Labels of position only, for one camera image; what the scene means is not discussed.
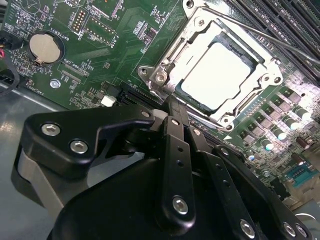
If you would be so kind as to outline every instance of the black connector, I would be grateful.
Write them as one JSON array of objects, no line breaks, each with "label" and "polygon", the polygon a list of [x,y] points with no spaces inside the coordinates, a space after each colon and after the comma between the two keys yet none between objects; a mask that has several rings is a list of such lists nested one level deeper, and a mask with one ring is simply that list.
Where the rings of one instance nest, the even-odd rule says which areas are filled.
[{"label": "black connector", "polygon": [[21,48],[25,43],[23,38],[19,38],[9,32],[0,31],[0,45],[3,49],[15,50]]},{"label": "black connector", "polygon": [[[0,71],[0,83],[4,83],[5,85],[10,86],[13,84],[14,79],[15,76],[10,69],[6,68]],[[25,84],[26,82],[27,79],[23,76],[20,76],[18,85]]]}]

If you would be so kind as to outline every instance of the red wire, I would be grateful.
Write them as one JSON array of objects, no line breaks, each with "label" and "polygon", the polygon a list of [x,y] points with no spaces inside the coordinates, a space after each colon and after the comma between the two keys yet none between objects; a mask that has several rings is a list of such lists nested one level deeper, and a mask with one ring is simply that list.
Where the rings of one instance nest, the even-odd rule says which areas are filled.
[{"label": "red wire", "polygon": [[0,48],[0,58],[4,58],[5,57],[5,51],[2,49],[2,48]]}]

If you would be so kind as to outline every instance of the black metal arm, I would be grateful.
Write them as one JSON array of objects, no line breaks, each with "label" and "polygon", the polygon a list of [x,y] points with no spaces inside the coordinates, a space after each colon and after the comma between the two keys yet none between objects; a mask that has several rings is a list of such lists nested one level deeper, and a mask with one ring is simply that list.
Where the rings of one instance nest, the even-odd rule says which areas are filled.
[{"label": "black metal arm", "polygon": [[[169,97],[163,110],[130,105],[26,120],[12,182],[57,217],[50,239],[313,239],[239,156],[208,146],[183,104]],[[98,156],[134,152],[144,159],[87,186]]]}]

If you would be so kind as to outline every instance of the cpu socket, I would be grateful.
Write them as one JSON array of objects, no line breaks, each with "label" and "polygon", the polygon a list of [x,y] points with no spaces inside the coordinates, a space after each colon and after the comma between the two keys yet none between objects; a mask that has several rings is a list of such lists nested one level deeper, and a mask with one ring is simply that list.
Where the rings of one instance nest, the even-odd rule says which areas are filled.
[{"label": "cpu socket", "polygon": [[184,29],[157,65],[139,66],[138,75],[161,100],[174,95],[200,119],[232,131],[259,94],[282,84],[279,61],[241,27],[210,12],[218,6],[203,0],[182,6]]}]

